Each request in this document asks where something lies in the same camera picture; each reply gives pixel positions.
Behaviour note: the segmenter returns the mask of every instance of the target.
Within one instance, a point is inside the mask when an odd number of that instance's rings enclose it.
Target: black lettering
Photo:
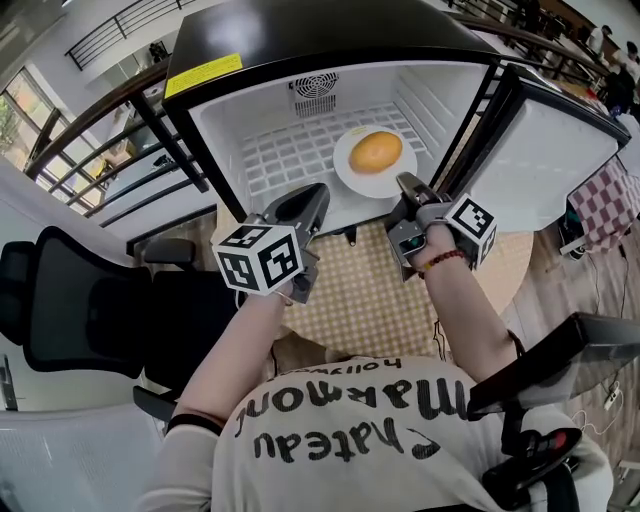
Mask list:
[[[262,414],[267,412],[267,409],[269,409],[268,391],[264,395],[262,395],[262,407],[259,411],[256,411],[256,401],[253,399],[249,400],[249,403],[247,404],[247,416],[251,418],[257,418],[258,416],[261,416]]]
[[[320,448],[319,452],[309,452],[309,460],[322,460],[331,453],[331,440],[320,432],[309,432],[304,436],[309,442],[307,446],[311,448]]]
[[[364,443],[371,435],[371,427],[368,423],[362,422],[357,427],[352,427],[349,429],[349,434],[353,437],[353,442],[356,443],[356,448],[360,453],[369,453],[369,448]]]
[[[440,413],[444,413],[447,416],[451,416],[456,413],[456,410],[451,405],[449,399],[449,389],[447,388],[447,381],[445,379],[438,379],[436,384],[438,387],[438,399],[440,401],[440,407],[435,409],[431,406],[431,389],[428,380],[419,380],[418,384],[418,410],[425,420],[433,420],[437,418]]]
[[[284,397],[287,395],[291,396],[291,405],[284,404]],[[280,412],[295,411],[298,407],[300,407],[303,398],[304,393],[298,388],[282,388],[280,391],[273,395],[273,405]]]
[[[405,402],[402,398],[402,395],[411,390],[411,383],[407,380],[399,380],[395,384],[387,384],[384,388],[382,388],[382,392],[387,395],[391,404],[396,409],[404,409],[405,407],[409,407],[409,404]]]
[[[334,432],[331,437],[337,439],[340,444],[340,450],[335,453],[336,457],[340,457],[343,461],[349,462],[352,457],[356,456],[356,454],[349,448],[349,438],[347,437],[347,434],[338,430],[337,432]]]
[[[293,462],[293,457],[291,456],[291,452],[295,450],[300,444],[300,436],[298,434],[291,434],[290,436],[278,436],[276,437],[276,443],[278,444],[278,449],[280,450],[280,457],[287,464],[291,464]]]
[[[467,420],[467,401],[464,397],[464,385],[459,380],[456,381],[456,410],[461,420]]]
[[[423,439],[426,439],[427,441],[429,441],[429,444],[427,445],[425,444],[413,445],[413,448],[411,448],[411,454],[413,455],[414,458],[418,460],[424,460],[438,453],[438,451],[440,450],[440,445],[436,443],[433,439],[429,439],[422,432],[418,432],[417,430],[414,430],[412,428],[408,428],[407,430],[409,430],[410,432],[413,432],[414,434],[418,434]]]
[[[369,386],[366,390],[361,391],[357,388],[347,388],[347,392],[349,393],[349,398],[354,402],[359,402],[361,404],[366,404],[369,407],[376,407],[376,388],[373,386]]]
[[[398,436],[396,435],[396,428],[393,423],[393,418],[385,418],[382,425],[384,428],[384,434],[380,432],[380,429],[373,421],[371,422],[371,426],[378,436],[378,439],[380,439],[380,441],[387,446],[393,446],[396,450],[398,450],[399,453],[404,453],[404,450],[400,445],[400,441],[398,441]]]
[[[402,360],[396,359],[395,361],[391,361],[390,359],[384,360],[385,366],[395,366],[396,368],[402,368]]]
[[[309,400],[317,407],[324,407],[329,402],[334,402],[342,398],[342,389],[333,387],[332,391],[329,391],[329,384],[324,381],[318,382],[320,391],[316,389],[316,385],[313,382],[307,382],[307,390],[309,391]]]
[[[236,421],[240,422],[240,424],[238,425],[238,431],[236,432],[236,435],[234,437],[238,437],[240,436],[240,434],[242,434],[242,427],[244,425],[244,417],[247,415],[247,408],[243,407],[242,410],[238,413],[238,416],[236,416]]]
[[[253,440],[253,449],[256,454],[256,459],[259,459],[262,455],[262,445],[260,444],[260,440],[264,439],[264,443],[267,447],[267,455],[273,458],[276,456],[276,447],[273,444],[273,438],[269,434],[260,434]]]

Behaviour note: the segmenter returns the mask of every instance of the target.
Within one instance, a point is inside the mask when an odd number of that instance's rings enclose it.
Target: window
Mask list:
[[[0,154],[20,171],[25,171],[36,140],[55,110],[53,102],[29,72],[22,69],[0,93]],[[53,127],[51,138],[56,138],[67,126],[69,121],[64,116],[60,116]],[[86,137],[74,140],[64,152],[47,164],[45,170],[36,179],[36,183],[45,190],[49,190],[94,149]],[[94,175],[99,167],[96,164],[94,159],[83,165],[77,174],[56,188],[52,195],[66,203],[95,180]],[[104,188],[96,187],[74,203],[73,209],[85,213],[100,203],[103,192]]]

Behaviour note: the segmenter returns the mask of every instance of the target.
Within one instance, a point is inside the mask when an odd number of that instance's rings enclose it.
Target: beige patterned tablecloth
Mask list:
[[[218,205],[212,243],[237,225]],[[529,265],[532,233],[499,234],[476,278],[498,313],[509,305]],[[351,247],[344,236],[314,240],[319,276],[306,305],[287,308],[284,324],[303,338],[351,355],[399,356],[438,353],[433,341],[437,315],[424,281],[402,283],[382,222],[358,227]]]

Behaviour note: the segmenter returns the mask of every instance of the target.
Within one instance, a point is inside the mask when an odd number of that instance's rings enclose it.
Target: office chair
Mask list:
[[[157,272],[104,260],[57,227],[38,241],[5,246],[0,258],[0,332],[21,344],[41,372],[78,369],[146,377],[170,391],[134,387],[134,402],[168,421],[175,399],[236,312],[218,272],[196,272],[195,245],[160,240],[148,263],[189,271]],[[6,313],[4,304],[11,307]]]
[[[33,253],[31,242],[9,242],[0,255],[0,332],[22,345],[20,326],[26,314],[27,268]]]

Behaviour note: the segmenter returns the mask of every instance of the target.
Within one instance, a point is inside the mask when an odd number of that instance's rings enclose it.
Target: checkered cloth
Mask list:
[[[640,213],[640,179],[612,158],[569,196],[585,233],[589,252],[606,252],[618,244]]]
[[[237,225],[218,204],[217,243]],[[498,235],[476,278],[491,304],[502,312],[511,302],[529,265],[533,234]],[[283,323],[303,338],[351,355],[373,357],[428,355],[436,312],[424,281],[402,283],[382,222],[358,226],[357,243],[344,236],[315,239],[309,248],[320,256],[318,280],[306,305],[285,310]]]

